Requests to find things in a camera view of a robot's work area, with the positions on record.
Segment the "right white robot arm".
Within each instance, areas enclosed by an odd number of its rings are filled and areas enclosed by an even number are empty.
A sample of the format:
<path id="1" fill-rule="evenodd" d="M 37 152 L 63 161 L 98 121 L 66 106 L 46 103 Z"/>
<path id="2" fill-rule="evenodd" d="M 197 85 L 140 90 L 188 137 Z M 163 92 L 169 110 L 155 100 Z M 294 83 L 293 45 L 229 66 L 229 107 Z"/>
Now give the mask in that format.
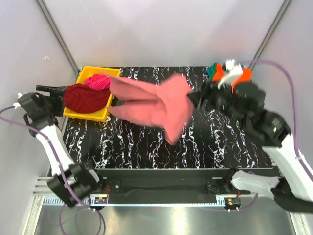
<path id="1" fill-rule="evenodd" d="M 252 82 L 235 86 L 205 82 L 187 97 L 196 109 L 214 108 L 234 121 L 275 161 L 282 174 L 269 177 L 232 168 L 216 183 L 217 190 L 228 194 L 250 191 L 273 199 L 286 211 L 313 212 L 313 170 L 297 156 L 295 137 L 283 117 L 264 108 L 264 90 Z"/>

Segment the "yellow plastic bin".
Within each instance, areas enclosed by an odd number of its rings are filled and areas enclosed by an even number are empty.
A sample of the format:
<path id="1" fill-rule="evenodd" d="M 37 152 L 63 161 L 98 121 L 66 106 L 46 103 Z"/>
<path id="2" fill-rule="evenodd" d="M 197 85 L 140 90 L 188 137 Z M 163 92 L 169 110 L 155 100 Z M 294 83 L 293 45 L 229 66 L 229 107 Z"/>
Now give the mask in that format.
<path id="1" fill-rule="evenodd" d="M 85 66 L 83 67 L 82 71 L 80 72 L 80 75 L 78 76 L 78 79 L 76 81 L 76 84 L 83 84 L 84 82 L 89 78 L 92 77 L 95 74 L 101 74 L 101 75 L 107 75 L 109 77 L 119 77 L 121 74 L 120 69 L 114 69 L 114 68 L 102 68 L 102 67 L 94 67 L 94 66 Z M 68 116 L 70 118 L 77 118 L 77 119 L 84 119 L 84 120 L 92 120 L 92 121 L 100 121 L 104 122 L 108 115 L 108 109 L 107 107 L 111 105 L 112 100 L 114 98 L 114 95 L 111 93 L 107 102 L 106 107 L 103 109 L 94 112 L 94 113 L 77 113 L 72 111 L 71 109 L 65 107 L 63 114 L 65 116 Z"/>

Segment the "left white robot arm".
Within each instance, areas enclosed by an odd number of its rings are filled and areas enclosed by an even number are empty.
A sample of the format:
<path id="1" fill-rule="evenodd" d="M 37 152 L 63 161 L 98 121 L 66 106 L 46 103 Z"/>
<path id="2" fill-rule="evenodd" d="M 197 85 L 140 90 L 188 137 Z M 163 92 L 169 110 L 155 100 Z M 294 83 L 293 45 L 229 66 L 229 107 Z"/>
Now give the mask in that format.
<path id="1" fill-rule="evenodd" d="M 23 119 L 29 132 L 48 156 L 52 179 L 47 186 L 67 206 L 74 207 L 91 193 L 102 193 L 106 182 L 92 166 L 75 163 L 63 142 L 57 117 L 63 116 L 65 91 L 65 86 L 37 85 L 35 92 L 18 93 L 17 106 L 25 110 Z"/>

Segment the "salmon pink t shirt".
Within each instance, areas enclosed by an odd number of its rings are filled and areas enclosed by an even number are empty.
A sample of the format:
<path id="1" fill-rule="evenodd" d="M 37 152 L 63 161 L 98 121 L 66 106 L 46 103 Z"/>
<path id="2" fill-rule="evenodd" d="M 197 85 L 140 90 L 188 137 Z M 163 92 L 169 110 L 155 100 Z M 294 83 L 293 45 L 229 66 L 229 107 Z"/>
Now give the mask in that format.
<path id="1" fill-rule="evenodd" d="M 174 145 L 181 137 L 194 106 L 187 94 L 192 91 L 184 75 L 174 73 L 159 85 L 110 76 L 110 92 L 123 101 L 108 111 L 118 119 L 165 130 L 165 139 Z"/>

